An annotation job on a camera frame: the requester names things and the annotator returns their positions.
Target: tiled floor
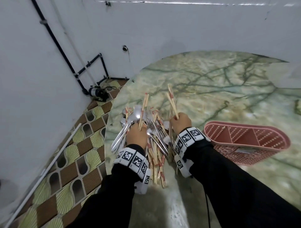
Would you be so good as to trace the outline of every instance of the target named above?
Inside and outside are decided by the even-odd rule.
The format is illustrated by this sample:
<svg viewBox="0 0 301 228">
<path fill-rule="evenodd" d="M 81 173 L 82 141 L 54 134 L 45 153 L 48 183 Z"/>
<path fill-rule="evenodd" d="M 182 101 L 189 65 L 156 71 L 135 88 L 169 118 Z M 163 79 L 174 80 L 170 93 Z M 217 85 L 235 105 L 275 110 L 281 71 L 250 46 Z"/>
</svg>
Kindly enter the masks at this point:
<svg viewBox="0 0 301 228">
<path fill-rule="evenodd" d="M 75 133 L 64 152 L 50 169 L 11 227 L 63 228 L 78 215 L 89 196 L 98 192 L 106 175 L 104 136 L 112 103 L 124 80 L 107 80 L 102 87 L 110 94 L 106 102 L 92 101 L 75 127 Z M 70 137 L 69 133 L 59 148 Z"/>
</svg>

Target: yellow leaf pattern tile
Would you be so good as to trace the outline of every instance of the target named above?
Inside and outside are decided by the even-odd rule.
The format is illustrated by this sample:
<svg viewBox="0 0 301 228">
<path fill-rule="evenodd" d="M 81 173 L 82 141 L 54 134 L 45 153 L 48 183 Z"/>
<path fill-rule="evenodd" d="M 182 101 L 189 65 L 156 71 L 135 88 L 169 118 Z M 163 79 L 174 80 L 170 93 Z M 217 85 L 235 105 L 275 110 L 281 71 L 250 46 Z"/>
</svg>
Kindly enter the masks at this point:
<svg viewBox="0 0 301 228">
<path fill-rule="evenodd" d="M 40 205 L 44 203 L 51 194 L 50 185 L 45 177 L 34 192 L 33 204 Z"/>
<path fill-rule="evenodd" d="M 90 166 L 89 172 L 94 170 L 101 163 L 99 154 L 98 154 L 97 150 L 94 150 L 94 149 L 87 152 L 86 160 Z"/>
<path fill-rule="evenodd" d="M 93 108 L 92 113 L 95 115 L 96 119 L 104 115 L 104 111 L 100 106 L 96 106 L 95 108 Z"/>
<path fill-rule="evenodd" d="M 104 139 L 100 135 L 100 130 L 98 130 L 92 136 L 90 136 L 90 139 L 94 148 L 99 148 L 104 145 Z"/>
<path fill-rule="evenodd" d="M 111 86 L 116 86 L 116 88 L 120 87 L 119 83 L 117 81 L 112 81 L 110 83 Z"/>
<path fill-rule="evenodd" d="M 90 196 L 92 196 L 92 195 L 95 193 L 95 191 L 96 191 L 96 189 L 94 189 L 92 192 L 90 192 L 90 193 L 87 195 L 87 197 L 80 203 L 81 206 L 84 205 L 84 203 L 87 201 L 87 199 L 88 199 Z"/>
<path fill-rule="evenodd" d="M 66 214 L 73 207 L 74 199 L 70 191 L 70 185 L 71 182 L 56 194 L 58 214 Z"/>
<path fill-rule="evenodd" d="M 77 145 L 70 145 L 65 150 L 66 157 L 68 159 L 68 165 L 73 163 L 77 158 L 79 158 L 79 151 Z"/>
<path fill-rule="evenodd" d="M 97 104 L 101 106 L 101 105 L 104 105 L 104 104 L 105 104 L 105 102 L 102 102 L 102 101 L 97 101 Z"/>
<path fill-rule="evenodd" d="M 28 209 L 18 228 L 37 228 L 37 211 L 32 207 Z"/>
<path fill-rule="evenodd" d="M 73 141 L 75 143 L 79 143 L 81 141 L 83 141 L 85 138 L 85 134 L 84 132 L 82 131 L 82 126 L 77 130 L 77 132 L 75 133 L 75 135 L 73 136 Z"/>
<path fill-rule="evenodd" d="M 50 222 L 47 224 L 47 228 L 63 228 L 63 221 L 61 218 L 53 218 L 50 220 Z"/>
</svg>

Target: white rod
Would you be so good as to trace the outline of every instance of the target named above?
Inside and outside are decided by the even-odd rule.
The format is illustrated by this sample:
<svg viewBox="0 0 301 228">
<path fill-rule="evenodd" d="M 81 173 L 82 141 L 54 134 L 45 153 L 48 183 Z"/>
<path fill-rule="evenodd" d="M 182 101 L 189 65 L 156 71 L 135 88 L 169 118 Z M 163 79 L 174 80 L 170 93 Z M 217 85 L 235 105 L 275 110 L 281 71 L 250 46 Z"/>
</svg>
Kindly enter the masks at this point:
<svg viewBox="0 0 301 228">
<path fill-rule="evenodd" d="M 95 85 L 97 85 L 96 82 L 95 82 L 95 80 L 94 80 L 94 78 L 93 78 L 92 75 L 90 74 L 90 71 L 89 71 L 88 68 L 86 67 L 86 64 L 84 63 L 83 59 L 81 58 L 81 56 L 80 56 L 80 54 L 79 54 L 77 48 L 75 47 L 75 44 L 73 43 L 71 37 L 69 36 L 69 33 L 67 32 L 66 26 L 65 26 L 65 24 L 64 24 L 64 22 L 63 22 L 63 19 L 62 19 L 61 15 L 60 15 L 60 12 L 59 12 L 59 10 L 58 10 L 58 7 L 57 7 L 55 1 L 54 1 L 54 0 L 50 0 L 50 2 L 51 2 L 52 6 L 53 6 L 53 8 L 54 8 L 55 14 L 57 15 L 58 21 L 60 22 L 60 24 L 61 24 L 61 26 L 62 26 L 62 28 L 63 28 L 63 30 L 64 30 L 65 35 L 67 36 L 67 38 L 68 38 L 68 40 L 69 40 L 69 42 L 70 42 L 70 44 L 71 44 L 73 50 L 75 51 L 75 54 L 77 55 L 79 61 L 80 61 L 81 64 L 83 65 L 83 67 L 86 69 L 86 71 L 87 71 L 87 73 L 88 73 L 88 75 L 89 75 L 89 77 L 90 77 L 92 83 L 95 84 Z"/>
<path fill-rule="evenodd" d="M 53 164 L 55 163 L 55 161 L 58 159 L 58 157 L 60 156 L 60 154 L 64 151 L 65 147 L 67 146 L 67 144 L 70 142 L 70 140 L 72 139 L 72 137 L 75 135 L 75 133 L 77 132 L 77 130 L 80 128 L 82 124 L 79 124 L 77 126 L 77 128 L 74 130 L 74 132 L 71 134 L 71 136 L 68 138 L 68 140 L 65 142 L 65 144 L 63 145 L 63 147 L 60 149 L 60 151 L 58 152 L 58 154 L 55 156 L 55 158 L 52 160 L 52 162 L 49 164 L 49 166 L 47 167 L 47 169 L 43 172 L 43 175 L 41 175 L 40 179 L 37 181 L 37 183 L 33 186 L 33 188 L 30 190 L 30 192 L 27 194 L 27 196 L 25 197 L 25 199 L 22 201 L 22 203 L 19 205 L 19 207 L 17 208 L 17 210 L 15 211 L 15 213 L 13 214 L 13 216 L 10 218 L 10 220 L 7 222 L 7 224 L 5 225 L 4 228 L 8 228 L 11 223 L 14 221 L 14 219 L 17 217 L 17 215 L 19 214 L 19 212 L 22 210 L 22 208 L 24 207 L 24 205 L 26 204 L 26 202 L 29 200 L 29 198 L 31 197 L 31 195 L 34 193 L 34 191 L 36 190 L 36 188 L 39 186 L 39 184 L 42 182 L 42 180 L 44 179 L 44 177 L 47 175 L 48 171 L 51 169 L 51 167 L 53 166 Z"/>
</svg>

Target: left hand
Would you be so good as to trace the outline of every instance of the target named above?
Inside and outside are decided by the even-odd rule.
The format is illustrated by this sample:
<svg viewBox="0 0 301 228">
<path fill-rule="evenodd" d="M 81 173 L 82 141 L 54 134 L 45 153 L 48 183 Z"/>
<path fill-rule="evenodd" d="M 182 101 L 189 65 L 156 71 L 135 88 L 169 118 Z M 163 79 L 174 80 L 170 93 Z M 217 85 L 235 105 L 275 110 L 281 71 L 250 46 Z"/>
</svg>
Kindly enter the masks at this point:
<svg viewBox="0 0 301 228">
<path fill-rule="evenodd" d="M 130 131 L 126 134 L 126 141 L 127 144 L 137 144 L 141 146 L 144 150 L 147 146 L 147 139 L 148 135 L 146 134 L 146 127 L 145 125 L 139 130 L 139 124 L 135 123 Z"/>
</svg>

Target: marble table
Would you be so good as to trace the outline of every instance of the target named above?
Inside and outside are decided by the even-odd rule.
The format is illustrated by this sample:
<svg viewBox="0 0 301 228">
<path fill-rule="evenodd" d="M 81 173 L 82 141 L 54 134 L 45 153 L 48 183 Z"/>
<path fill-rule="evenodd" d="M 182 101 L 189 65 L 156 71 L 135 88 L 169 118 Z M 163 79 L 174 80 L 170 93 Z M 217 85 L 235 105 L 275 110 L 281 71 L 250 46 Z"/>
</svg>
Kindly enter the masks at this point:
<svg viewBox="0 0 301 228">
<path fill-rule="evenodd" d="M 230 51 L 196 51 L 166 57 L 128 81 L 115 99 L 105 136 L 105 162 L 111 173 L 116 154 L 110 146 L 118 132 L 121 111 L 141 104 L 144 93 L 149 105 L 166 118 L 167 84 L 173 85 L 177 108 L 193 126 L 206 122 L 270 125 L 285 132 L 291 147 L 251 167 L 241 168 L 301 209 L 301 89 L 276 88 L 266 77 L 271 63 L 264 56 Z M 146 195 L 135 195 L 130 227 L 208 227 L 203 187 L 195 179 L 175 174 L 175 164 L 164 165 L 167 188 L 150 186 Z M 220 227 L 209 205 L 211 227 Z"/>
</svg>

